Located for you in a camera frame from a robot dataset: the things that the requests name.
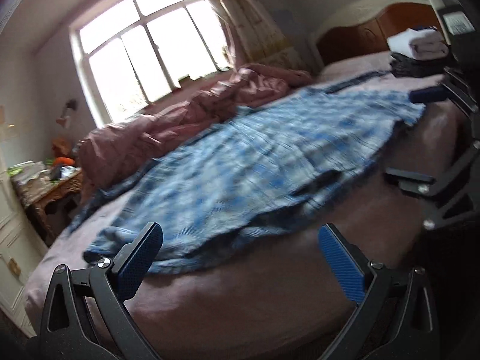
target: folded towel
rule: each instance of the folded towel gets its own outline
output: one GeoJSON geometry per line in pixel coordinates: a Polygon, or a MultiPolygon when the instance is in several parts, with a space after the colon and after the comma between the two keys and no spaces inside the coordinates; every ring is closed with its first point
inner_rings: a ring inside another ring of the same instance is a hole
{"type": "Polygon", "coordinates": [[[418,61],[445,58],[448,47],[442,43],[440,32],[428,28],[426,30],[408,30],[387,39],[388,47],[394,53],[403,54],[418,61]]]}
{"type": "Polygon", "coordinates": [[[420,53],[449,53],[448,46],[444,43],[424,43],[417,46],[417,51],[420,53]]]}

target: stack of folded clothes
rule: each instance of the stack of folded clothes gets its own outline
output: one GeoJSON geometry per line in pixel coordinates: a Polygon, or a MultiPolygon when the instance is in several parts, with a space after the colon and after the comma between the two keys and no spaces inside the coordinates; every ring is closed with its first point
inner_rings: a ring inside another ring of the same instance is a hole
{"type": "Polygon", "coordinates": [[[445,66],[454,66],[455,59],[443,43],[440,32],[408,30],[387,39],[392,51],[390,63],[395,77],[427,77],[443,72],[445,66]]]}

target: wooden headboard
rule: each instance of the wooden headboard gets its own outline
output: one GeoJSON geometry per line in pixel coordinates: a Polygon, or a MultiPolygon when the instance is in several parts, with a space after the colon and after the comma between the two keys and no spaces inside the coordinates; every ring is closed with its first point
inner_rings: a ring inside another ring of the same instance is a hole
{"type": "Polygon", "coordinates": [[[397,3],[389,5],[373,19],[352,27],[335,27],[316,43],[325,65],[355,56],[387,51],[387,38],[407,28],[440,23],[430,5],[397,3]]]}

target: white door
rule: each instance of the white door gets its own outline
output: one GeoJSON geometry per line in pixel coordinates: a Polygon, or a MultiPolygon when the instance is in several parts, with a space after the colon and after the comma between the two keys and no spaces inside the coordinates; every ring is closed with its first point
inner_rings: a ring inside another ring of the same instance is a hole
{"type": "Polygon", "coordinates": [[[46,251],[7,174],[0,174],[0,308],[28,337],[35,332],[26,316],[23,287],[46,251]]]}
{"type": "Polygon", "coordinates": [[[0,174],[7,171],[7,165],[3,158],[2,150],[0,149],[0,174]]]}

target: mattress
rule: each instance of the mattress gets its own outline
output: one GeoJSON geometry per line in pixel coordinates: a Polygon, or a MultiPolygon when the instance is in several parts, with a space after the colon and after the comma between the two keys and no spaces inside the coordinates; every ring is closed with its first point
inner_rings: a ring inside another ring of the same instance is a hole
{"type": "MultiPolygon", "coordinates": [[[[342,61],[327,67],[317,85],[386,65],[385,54],[342,61]]],[[[434,85],[438,79],[395,79],[389,74],[363,83],[360,89],[405,91],[434,85]]],[[[147,276],[125,306],[148,341],[167,359],[246,359],[274,354],[330,332],[353,305],[318,250],[318,229],[334,223],[368,258],[390,267],[398,265],[421,232],[422,207],[387,185],[383,169],[394,166],[440,175],[451,162],[460,121],[452,103],[429,105],[416,128],[388,145],[382,163],[368,180],[307,229],[258,240],[214,269],[147,276]]],[[[60,263],[70,269],[86,267],[83,251],[117,216],[129,195],[102,207],[72,235],[62,234],[32,273],[25,297],[35,329],[54,268],[60,263]]],[[[98,310],[93,302],[89,306],[109,345],[98,310]]]]}

